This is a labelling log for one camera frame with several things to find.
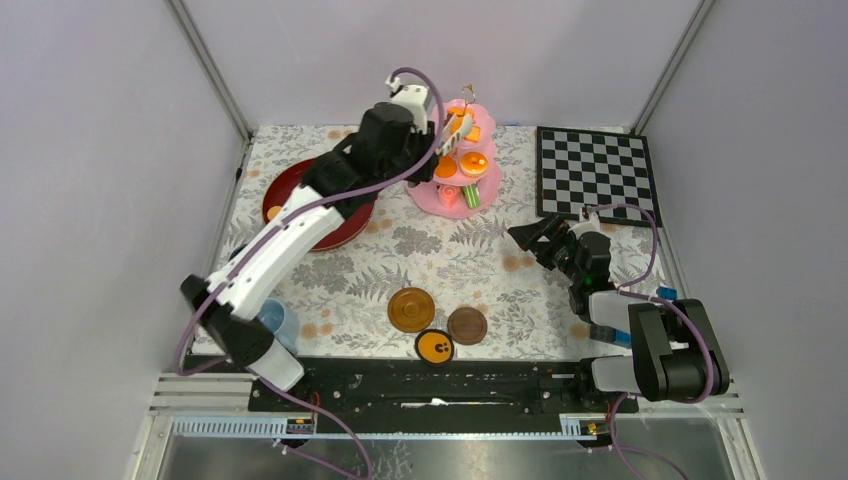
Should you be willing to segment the orange round cookie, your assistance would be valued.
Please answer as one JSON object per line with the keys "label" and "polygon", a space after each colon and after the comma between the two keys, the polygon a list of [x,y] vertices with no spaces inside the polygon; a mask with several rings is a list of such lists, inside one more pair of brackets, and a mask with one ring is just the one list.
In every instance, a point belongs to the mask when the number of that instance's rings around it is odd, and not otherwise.
{"label": "orange round cookie", "polygon": [[434,176],[437,178],[451,178],[458,171],[456,160],[451,156],[443,156],[434,170]]}

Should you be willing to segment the white cat-paw food tongs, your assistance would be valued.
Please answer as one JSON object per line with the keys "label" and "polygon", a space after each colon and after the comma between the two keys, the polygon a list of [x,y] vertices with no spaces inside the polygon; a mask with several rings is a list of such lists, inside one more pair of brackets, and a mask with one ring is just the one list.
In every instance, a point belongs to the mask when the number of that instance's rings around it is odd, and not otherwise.
{"label": "white cat-paw food tongs", "polygon": [[443,139],[436,150],[440,156],[450,154],[473,128],[473,118],[470,114],[450,114],[443,128]]}

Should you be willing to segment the orange flower cookie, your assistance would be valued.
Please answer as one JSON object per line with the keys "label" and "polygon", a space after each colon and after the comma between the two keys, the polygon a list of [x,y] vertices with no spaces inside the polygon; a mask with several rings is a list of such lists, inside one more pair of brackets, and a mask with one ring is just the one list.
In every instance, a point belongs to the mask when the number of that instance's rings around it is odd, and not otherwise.
{"label": "orange flower cookie", "polygon": [[480,141],[480,136],[481,128],[477,125],[473,125],[469,134],[464,137],[464,140],[471,143],[478,143]]}

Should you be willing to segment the orange pancake stack toy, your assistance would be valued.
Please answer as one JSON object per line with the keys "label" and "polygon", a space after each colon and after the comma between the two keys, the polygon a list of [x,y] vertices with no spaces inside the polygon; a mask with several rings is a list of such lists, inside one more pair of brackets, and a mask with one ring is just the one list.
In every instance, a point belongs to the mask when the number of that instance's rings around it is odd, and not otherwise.
{"label": "orange pancake stack toy", "polygon": [[489,168],[490,160],[480,152],[465,153],[459,159],[460,171],[469,178],[477,178],[484,175]]}

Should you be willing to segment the dark red round tray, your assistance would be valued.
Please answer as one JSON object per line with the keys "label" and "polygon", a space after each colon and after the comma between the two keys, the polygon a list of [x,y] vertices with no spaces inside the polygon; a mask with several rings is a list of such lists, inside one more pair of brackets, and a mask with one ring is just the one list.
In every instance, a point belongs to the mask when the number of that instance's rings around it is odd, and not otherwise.
{"label": "dark red round tray", "polygon": [[[289,199],[293,189],[300,184],[303,174],[313,163],[312,159],[303,160],[295,163],[293,166],[286,168],[280,173],[270,184],[265,192],[262,201],[262,215],[265,223],[266,211],[272,206],[281,206]],[[312,249],[312,252],[327,251],[338,248],[359,235],[369,223],[374,207],[375,200],[362,205],[349,219],[347,219],[339,228],[326,235]]]}

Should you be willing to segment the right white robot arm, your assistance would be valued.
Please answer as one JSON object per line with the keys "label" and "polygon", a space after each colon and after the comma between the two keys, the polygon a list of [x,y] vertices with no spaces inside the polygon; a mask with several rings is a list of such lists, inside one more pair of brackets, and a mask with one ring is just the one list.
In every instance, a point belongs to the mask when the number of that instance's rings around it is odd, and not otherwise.
{"label": "right white robot arm", "polygon": [[551,215],[507,232],[538,264],[566,276],[575,315],[591,328],[628,338],[628,354],[579,363],[573,396],[583,410],[601,410],[613,394],[696,403],[727,392],[729,369],[703,303],[615,286],[611,240],[596,216],[570,224]]}

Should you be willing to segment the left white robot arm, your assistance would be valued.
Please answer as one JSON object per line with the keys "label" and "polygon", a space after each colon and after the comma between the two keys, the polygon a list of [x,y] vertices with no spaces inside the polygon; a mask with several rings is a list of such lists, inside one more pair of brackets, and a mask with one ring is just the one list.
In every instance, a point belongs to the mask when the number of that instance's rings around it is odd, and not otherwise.
{"label": "left white robot arm", "polygon": [[261,307],[306,253],[382,190],[432,179],[445,120],[442,102],[433,113],[422,101],[375,104],[357,131],[312,160],[281,212],[233,259],[182,281],[193,310],[189,326],[201,326],[224,359],[272,387],[285,410],[304,407],[311,387],[295,355],[261,323]]}

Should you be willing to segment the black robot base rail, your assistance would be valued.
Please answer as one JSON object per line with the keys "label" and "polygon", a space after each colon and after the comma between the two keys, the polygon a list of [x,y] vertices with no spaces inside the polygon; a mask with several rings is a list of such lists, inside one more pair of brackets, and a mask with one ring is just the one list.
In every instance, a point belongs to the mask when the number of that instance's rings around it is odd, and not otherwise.
{"label": "black robot base rail", "polygon": [[291,389],[357,434],[548,434],[563,414],[605,419],[615,393],[593,391],[577,362],[314,357]]}

